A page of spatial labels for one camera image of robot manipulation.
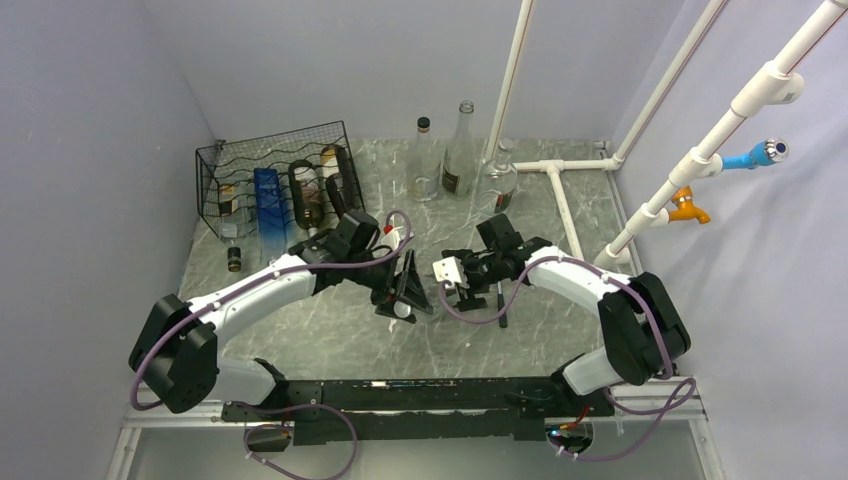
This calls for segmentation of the clear bottle with dark label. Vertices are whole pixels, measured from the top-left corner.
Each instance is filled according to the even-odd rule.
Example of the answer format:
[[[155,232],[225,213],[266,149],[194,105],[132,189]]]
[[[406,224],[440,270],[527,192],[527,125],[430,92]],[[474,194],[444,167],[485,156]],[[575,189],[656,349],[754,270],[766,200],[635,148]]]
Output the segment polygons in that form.
[[[442,162],[441,185],[446,193],[464,197],[472,189],[477,158],[472,124],[474,103],[463,100],[458,106],[458,120]]]

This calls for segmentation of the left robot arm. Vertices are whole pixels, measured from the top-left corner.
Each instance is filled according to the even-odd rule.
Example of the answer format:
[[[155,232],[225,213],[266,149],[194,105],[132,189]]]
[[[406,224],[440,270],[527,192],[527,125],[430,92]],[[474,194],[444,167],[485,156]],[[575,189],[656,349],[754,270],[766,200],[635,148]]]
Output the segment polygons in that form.
[[[263,359],[226,360],[221,348],[272,313],[345,281],[369,290],[377,315],[413,324],[417,314],[432,313],[407,247],[413,235],[403,211],[379,223],[353,210],[226,288],[190,300],[160,298],[128,359],[131,406],[181,414],[212,398],[247,403],[264,420],[279,417],[288,402],[284,375]]]

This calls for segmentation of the clear bottle red label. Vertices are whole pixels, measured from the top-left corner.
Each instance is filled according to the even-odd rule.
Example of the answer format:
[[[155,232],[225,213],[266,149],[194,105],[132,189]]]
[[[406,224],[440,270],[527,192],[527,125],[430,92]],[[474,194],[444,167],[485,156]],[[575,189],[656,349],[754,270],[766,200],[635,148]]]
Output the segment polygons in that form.
[[[392,319],[410,324],[432,317],[437,312],[436,303],[426,292],[407,292],[398,295],[389,307],[389,314]]]

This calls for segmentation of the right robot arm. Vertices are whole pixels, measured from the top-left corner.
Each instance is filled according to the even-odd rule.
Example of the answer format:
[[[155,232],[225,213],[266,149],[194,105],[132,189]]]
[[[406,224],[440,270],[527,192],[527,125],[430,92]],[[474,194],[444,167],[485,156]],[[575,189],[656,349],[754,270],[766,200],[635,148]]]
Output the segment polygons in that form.
[[[603,345],[568,361],[553,374],[551,401],[574,415],[590,394],[618,384],[640,386],[667,378],[673,363],[691,347],[691,338],[661,279],[643,272],[627,276],[573,257],[552,242],[524,239],[508,217],[497,214],[478,224],[484,250],[445,250],[433,264],[441,297],[453,290],[460,301],[450,308],[465,322],[480,294],[511,280],[558,294],[593,314]]]

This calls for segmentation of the clear bottle green label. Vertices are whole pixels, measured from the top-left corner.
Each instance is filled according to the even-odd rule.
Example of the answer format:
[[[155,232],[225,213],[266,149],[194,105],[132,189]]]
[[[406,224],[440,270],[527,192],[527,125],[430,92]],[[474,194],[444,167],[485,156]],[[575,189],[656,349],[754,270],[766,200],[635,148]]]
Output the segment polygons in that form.
[[[518,185],[518,171],[512,162],[514,142],[499,140],[494,156],[478,172],[474,206],[481,215],[504,213],[510,206]]]

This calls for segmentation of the clear frosted short bottle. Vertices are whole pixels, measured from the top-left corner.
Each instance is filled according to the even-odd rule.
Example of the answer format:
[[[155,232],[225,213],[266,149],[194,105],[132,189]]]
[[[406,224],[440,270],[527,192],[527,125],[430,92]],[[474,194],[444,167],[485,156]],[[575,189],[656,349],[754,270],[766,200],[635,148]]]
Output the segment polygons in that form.
[[[430,133],[431,121],[419,117],[417,134],[407,151],[406,188],[408,196],[418,202],[433,200],[438,194],[441,160],[436,151],[436,142]]]

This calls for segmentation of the amber bottle gold foil neck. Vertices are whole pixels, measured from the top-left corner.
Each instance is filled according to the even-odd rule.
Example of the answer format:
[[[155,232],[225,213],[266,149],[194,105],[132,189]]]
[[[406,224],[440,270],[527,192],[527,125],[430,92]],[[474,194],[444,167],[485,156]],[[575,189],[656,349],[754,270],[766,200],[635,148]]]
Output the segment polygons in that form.
[[[358,208],[354,165],[347,150],[338,144],[324,147],[320,154],[324,189],[334,213],[341,219]]]

